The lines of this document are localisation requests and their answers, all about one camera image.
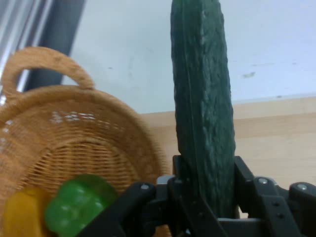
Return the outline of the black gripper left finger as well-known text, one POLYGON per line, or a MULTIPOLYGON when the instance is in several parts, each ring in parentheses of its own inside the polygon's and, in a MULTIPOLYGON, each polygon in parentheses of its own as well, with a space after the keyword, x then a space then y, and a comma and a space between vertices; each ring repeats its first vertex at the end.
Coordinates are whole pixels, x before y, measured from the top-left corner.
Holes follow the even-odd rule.
POLYGON ((159 177, 155 185, 132 184, 81 231, 81 236, 153 237, 159 226, 168 226, 175 237, 227 236, 207 204, 192 193, 181 156, 173 157, 173 172, 159 177))

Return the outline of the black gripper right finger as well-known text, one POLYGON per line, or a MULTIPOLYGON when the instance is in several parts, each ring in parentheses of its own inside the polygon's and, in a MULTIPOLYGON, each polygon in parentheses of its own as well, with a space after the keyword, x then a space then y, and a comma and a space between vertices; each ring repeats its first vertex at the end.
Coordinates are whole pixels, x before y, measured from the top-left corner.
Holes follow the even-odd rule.
POLYGON ((272 178, 254 176, 243 159, 234 158, 235 197, 243 213, 260 219, 270 237, 316 235, 316 187, 297 182, 281 188, 272 178))

